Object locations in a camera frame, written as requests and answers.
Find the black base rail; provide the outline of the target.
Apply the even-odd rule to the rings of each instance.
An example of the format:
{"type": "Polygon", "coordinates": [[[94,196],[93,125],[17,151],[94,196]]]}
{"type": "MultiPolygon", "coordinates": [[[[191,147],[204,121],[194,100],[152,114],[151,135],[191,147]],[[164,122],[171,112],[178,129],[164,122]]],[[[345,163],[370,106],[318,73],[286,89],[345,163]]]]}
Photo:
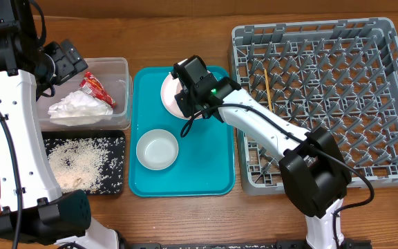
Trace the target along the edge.
{"type": "Polygon", "coordinates": [[[310,249],[305,240],[282,240],[271,243],[208,243],[208,244],[173,244],[133,243],[131,249],[310,249]]]}

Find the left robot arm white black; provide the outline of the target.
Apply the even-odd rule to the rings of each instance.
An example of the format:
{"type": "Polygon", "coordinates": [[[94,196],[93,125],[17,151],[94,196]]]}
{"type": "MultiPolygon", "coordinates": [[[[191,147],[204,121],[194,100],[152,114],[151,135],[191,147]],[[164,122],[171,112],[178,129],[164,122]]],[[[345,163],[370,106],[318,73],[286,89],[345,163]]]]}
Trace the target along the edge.
{"type": "Polygon", "coordinates": [[[48,162],[37,100],[87,68],[70,41],[47,42],[35,1],[0,0],[0,239],[59,248],[125,248],[91,214],[85,192],[63,193],[48,162]]]}

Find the teal serving tray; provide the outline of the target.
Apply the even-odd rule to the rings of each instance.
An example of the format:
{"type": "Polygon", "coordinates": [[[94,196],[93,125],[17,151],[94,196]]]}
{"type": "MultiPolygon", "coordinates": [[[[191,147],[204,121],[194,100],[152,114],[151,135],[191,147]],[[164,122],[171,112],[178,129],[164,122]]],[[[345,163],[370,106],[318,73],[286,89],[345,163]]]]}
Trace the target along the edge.
{"type": "Polygon", "coordinates": [[[197,119],[186,137],[185,120],[170,114],[161,88],[171,67],[148,67],[134,78],[129,142],[129,187],[140,197],[210,196],[228,193],[236,182],[234,130],[215,118],[197,119]],[[148,131],[164,129],[176,137],[179,153],[163,170],[144,167],[136,156],[138,140],[148,131]]]}

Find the wooden chopstick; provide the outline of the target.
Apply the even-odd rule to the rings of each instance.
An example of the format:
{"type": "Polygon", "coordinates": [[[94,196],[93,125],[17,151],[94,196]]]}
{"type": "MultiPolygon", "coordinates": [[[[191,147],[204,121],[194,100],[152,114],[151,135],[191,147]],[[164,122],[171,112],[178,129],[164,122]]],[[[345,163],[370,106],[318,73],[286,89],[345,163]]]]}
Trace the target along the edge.
{"type": "Polygon", "coordinates": [[[264,68],[264,77],[265,77],[265,89],[267,92],[267,103],[268,103],[268,108],[271,112],[273,112],[273,106],[272,106],[272,97],[270,93],[270,87],[269,87],[269,78],[268,78],[268,72],[264,68]]]}

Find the white tissue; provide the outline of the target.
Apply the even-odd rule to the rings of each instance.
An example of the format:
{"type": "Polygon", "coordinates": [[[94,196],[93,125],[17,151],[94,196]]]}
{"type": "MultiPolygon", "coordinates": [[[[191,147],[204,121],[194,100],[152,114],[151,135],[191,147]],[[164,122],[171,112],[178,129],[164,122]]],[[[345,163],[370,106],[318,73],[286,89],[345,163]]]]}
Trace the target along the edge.
{"type": "Polygon", "coordinates": [[[68,127],[90,125],[99,122],[98,116],[110,116],[112,107],[107,103],[77,90],[48,108],[51,122],[68,127]]]}

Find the grey dishwasher rack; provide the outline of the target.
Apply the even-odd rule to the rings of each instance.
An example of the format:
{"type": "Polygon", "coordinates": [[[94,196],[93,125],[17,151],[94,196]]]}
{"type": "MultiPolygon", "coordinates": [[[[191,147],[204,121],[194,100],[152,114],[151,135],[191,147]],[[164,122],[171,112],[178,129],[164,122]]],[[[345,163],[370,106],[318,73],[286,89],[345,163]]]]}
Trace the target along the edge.
{"type": "Polygon", "coordinates": [[[294,125],[330,131],[353,187],[398,186],[398,35],[383,17],[236,26],[231,76],[294,125]]]}

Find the clear plastic bin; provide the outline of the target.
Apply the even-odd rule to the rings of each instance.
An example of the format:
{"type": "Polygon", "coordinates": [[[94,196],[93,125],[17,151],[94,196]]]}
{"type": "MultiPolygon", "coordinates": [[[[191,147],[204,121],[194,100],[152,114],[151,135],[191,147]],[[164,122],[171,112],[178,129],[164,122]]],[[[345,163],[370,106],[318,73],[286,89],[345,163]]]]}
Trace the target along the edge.
{"type": "Polygon", "coordinates": [[[133,81],[128,62],[123,57],[87,58],[88,68],[55,87],[55,96],[37,101],[38,121],[42,131],[126,129],[131,123],[133,81]],[[84,74],[90,72],[102,83],[106,92],[116,101],[112,114],[51,118],[48,108],[79,88],[84,74]]]}

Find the pink plate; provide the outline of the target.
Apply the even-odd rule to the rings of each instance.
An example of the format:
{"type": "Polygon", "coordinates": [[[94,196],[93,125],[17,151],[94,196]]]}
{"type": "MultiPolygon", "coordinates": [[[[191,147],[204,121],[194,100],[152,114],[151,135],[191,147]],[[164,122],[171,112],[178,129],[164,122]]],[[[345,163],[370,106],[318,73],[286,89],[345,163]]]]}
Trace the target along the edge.
{"type": "Polygon", "coordinates": [[[188,120],[191,118],[191,110],[189,112],[190,116],[185,117],[175,99],[175,95],[179,94],[181,90],[182,85],[180,83],[180,80],[178,78],[174,79],[171,71],[169,71],[168,75],[165,77],[162,83],[160,91],[162,104],[171,115],[179,119],[188,120]]]}

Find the grey bowl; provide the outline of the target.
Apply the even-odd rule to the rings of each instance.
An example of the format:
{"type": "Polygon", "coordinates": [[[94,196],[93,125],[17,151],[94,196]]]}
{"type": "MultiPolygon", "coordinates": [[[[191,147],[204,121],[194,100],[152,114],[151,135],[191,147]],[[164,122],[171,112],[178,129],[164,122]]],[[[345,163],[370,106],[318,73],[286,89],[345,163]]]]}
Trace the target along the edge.
{"type": "Polygon", "coordinates": [[[140,137],[136,156],[142,166],[150,170],[170,167],[178,156],[179,145],[176,137],[164,130],[153,129],[140,137]]]}

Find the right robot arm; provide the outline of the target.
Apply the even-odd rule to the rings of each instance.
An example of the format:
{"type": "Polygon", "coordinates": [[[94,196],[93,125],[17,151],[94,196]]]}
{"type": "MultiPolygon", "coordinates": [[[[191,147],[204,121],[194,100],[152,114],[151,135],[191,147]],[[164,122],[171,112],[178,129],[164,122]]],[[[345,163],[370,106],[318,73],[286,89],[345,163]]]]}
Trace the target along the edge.
{"type": "Polygon", "coordinates": [[[344,240],[339,211],[352,177],[333,135],[285,121],[236,81],[216,79],[197,55],[174,64],[171,76],[180,82],[174,98],[188,118],[181,135],[198,116],[215,117],[260,143],[277,160],[288,199],[305,215],[307,246],[339,248],[344,240]]]}

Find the red snack wrapper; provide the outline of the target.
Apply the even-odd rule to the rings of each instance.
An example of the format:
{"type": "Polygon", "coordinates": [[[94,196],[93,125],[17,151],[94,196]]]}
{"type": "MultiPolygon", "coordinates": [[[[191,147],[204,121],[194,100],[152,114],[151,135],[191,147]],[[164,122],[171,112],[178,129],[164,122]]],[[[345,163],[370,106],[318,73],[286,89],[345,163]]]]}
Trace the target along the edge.
{"type": "Polygon", "coordinates": [[[107,103],[112,109],[117,106],[116,101],[106,91],[102,83],[91,73],[86,72],[79,84],[79,89],[93,98],[107,103]]]}

